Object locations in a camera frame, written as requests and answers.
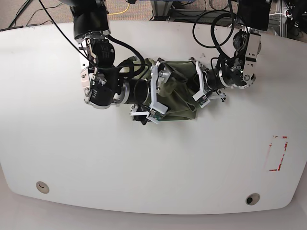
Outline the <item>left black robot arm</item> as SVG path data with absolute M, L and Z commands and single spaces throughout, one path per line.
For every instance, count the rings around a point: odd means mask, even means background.
M 193 95 L 193 99 L 205 107 L 213 99 L 225 101 L 226 95 L 220 90 L 223 88 L 238 87 L 241 89 L 253 85 L 257 55 L 261 50 L 260 30 L 266 31 L 269 24 L 269 14 L 272 2 L 270 0 L 239 0 L 237 13 L 233 12 L 232 4 L 229 10 L 216 10 L 218 16 L 211 23 L 210 35 L 213 41 L 211 49 L 217 49 L 219 57 L 216 65 L 211 69 L 205 68 L 194 58 L 190 60 L 196 66 L 200 89 Z M 215 36 L 215 26 L 223 18 L 231 18 L 231 32 L 226 38 L 233 40 L 235 53 L 229 57 L 221 47 L 225 42 L 219 43 Z M 233 33 L 235 24 L 243 26 L 236 34 Z

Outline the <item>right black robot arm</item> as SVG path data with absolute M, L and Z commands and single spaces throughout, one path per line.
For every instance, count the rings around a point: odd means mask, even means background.
M 195 118 L 188 77 L 180 71 L 190 63 L 144 58 L 115 39 L 104 0 L 68 0 L 66 4 L 80 54 L 87 60 L 81 73 L 87 104 L 98 109 L 129 104 L 132 120 L 142 124 Z

